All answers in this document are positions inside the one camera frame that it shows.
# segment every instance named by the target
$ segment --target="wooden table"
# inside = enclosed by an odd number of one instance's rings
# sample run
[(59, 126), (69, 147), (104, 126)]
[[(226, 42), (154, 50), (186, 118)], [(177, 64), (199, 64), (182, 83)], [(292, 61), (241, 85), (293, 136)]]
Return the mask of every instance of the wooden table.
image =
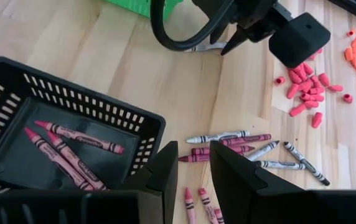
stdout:
[[(291, 141), (332, 182), (322, 186), (308, 171), (270, 170), (305, 189), (356, 189), (356, 72), (343, 59), (356, 17), (323, 0), (281, 1), (297, 16), (310, 12), (331, 32), (324, 53), (311, 62), (341, 84), (342, 93), (326, 93), (316, 110), (292, 118), (288, 83), (273, 86), (286, 70), (268, 51), (267, 41), (247, 42), (226, 55), (218, 52), (171, 52), (153, 36), (149, 19), (99, 0), (0, 0), (0, 55), (26, 63), (87, 88), (160, 114), (167, 120), (161, 146), (179, 141), (180, 156), (189, 154), (187, 137), (247, 129)], [(170, 36), (186, 39), (207, 18), (185, 0), (167, 22)], [(231, 27), (227, 35), (232, 35)], [(321, 111), (323, 123), (311, 128)], [(295, 161), (279, 146), (264, 156)], [(205, 187), (217, 206), (209, 163), (179, 164), (174, 223), (185, 223), (184, 187)], [(198, 223), (208, 223), (195, 194)]]

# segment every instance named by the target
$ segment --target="green object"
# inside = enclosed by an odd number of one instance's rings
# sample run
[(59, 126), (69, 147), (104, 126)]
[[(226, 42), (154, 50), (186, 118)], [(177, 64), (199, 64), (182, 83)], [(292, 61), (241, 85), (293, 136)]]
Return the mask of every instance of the green object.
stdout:
[[(133, 12), (136, 12), (140, 15), (150, 17), (150, 5), (151, 0), (107, 0), (118, 6), (129, 9)], [(182, 2), (183, 0), (166, 0), (164, 3), (164, 15), (163, 18), (167, 19), (171, 14), (174, 7)]]

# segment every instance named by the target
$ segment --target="black bin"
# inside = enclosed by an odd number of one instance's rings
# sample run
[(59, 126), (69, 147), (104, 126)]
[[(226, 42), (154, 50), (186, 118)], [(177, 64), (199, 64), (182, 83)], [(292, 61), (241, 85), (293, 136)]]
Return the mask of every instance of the black bin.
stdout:
[(63, 138), (109, 189), (157, 153), (166, 125), (161, 116), (0, 57), (0, 194), (12, 189), (78, 189), (26, 136), (25, 126), (50, 143), (35, 120), (123, 146), (123, 155), (117, 155)]

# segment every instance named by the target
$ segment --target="black cable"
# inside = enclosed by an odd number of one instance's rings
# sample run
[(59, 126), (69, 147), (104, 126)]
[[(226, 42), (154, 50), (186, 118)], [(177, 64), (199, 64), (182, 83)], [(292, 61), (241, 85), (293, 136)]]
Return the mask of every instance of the black cable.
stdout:
[(205, 26), (203, 26), (199, 32), (193, 37), (183, 41), (172, 40), (166, 34), (163, 24), (164, 1), (165, 0), (151, 0), (151, 25), (153, 34), (156, 36), (156, 39), (160, 42), (160, 44), (166, 48), (170, 50), (183, 51), (195, 47), (208, 35), (210, 35), (211, 32), (213, 32), (213, 30), (218, 26), (225, 13), (227, 13), (229, 7), (235, 0), (224, 0), (217, 13)]

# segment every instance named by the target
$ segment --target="black plastic basket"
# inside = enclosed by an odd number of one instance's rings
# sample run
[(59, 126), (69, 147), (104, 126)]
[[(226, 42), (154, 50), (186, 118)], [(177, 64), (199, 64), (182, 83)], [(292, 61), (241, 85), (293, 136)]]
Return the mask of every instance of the black plastic basket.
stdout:
[(27, 126), (49, 140), (35, 120), (123, 146), (123, 155), (117, 155), (63, 139), (110, 189), (156, 154), (166, 125), (156, 114), (0, 57), (0, 194), (21, 188), (77, 189), (24, 133)]

